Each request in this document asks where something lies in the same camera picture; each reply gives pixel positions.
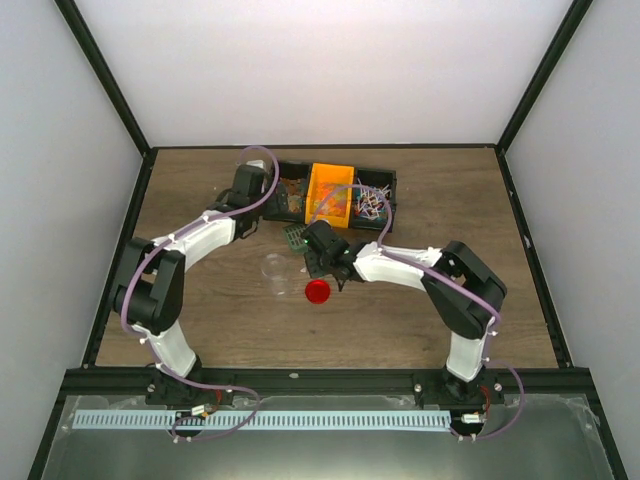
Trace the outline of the green slotted plastic scoop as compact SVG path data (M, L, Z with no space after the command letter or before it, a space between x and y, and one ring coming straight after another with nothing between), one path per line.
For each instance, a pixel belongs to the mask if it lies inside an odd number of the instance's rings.
M283 234L289 249L296 254L304 254L307 251L307 244L302 238L302 233L306 229L304 224L291 224L283 228Z

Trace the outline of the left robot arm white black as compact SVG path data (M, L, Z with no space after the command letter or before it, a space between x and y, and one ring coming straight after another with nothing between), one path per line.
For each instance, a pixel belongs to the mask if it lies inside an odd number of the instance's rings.
M181 403L196 402L204 384L202 364L179 323L185 276L213 251L244 239L257 228L271 191L265 164L237 167L232 186L194 221L153 240L131 239L117 268L109 294L124 331L149 347L155 368L171 378L170 393Z

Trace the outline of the black bin with popsicle candies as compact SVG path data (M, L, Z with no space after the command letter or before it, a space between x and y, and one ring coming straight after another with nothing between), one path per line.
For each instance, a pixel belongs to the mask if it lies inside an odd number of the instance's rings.
M263 218L269 221L305 223L306 200L313 164L281 161L276 189L265 203Z

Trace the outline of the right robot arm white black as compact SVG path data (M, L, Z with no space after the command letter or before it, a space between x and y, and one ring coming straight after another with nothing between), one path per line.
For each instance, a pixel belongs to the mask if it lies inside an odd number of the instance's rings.
M489 358L489 339L501 323L507 287L466 244L451 241L422 250L380 241L351 245L325 221L307 226L302 240L313 279L330 275L340 288L350 281L384 282L426 293L451 332L442 389L458 403L481 395L479 377Z

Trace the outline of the black bin with lollipops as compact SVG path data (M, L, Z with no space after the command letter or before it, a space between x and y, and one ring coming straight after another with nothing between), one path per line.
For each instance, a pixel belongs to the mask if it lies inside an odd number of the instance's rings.
M397 177L395 170L356 168L353 182L367 188L379 190L392 209L392 218L396 212ZM349 227L382 231L388 220L388 212L381 198L368 189L352 189L351 215Z

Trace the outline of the orange bin with gummies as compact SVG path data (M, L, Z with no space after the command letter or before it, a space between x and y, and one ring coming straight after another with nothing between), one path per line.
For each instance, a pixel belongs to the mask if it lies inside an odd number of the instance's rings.
M314 163L308 183L304 222L309 224L317 215L332 227L346 229L351 217L352 191L350 188L336 190L352 185L354 180L353 166Z

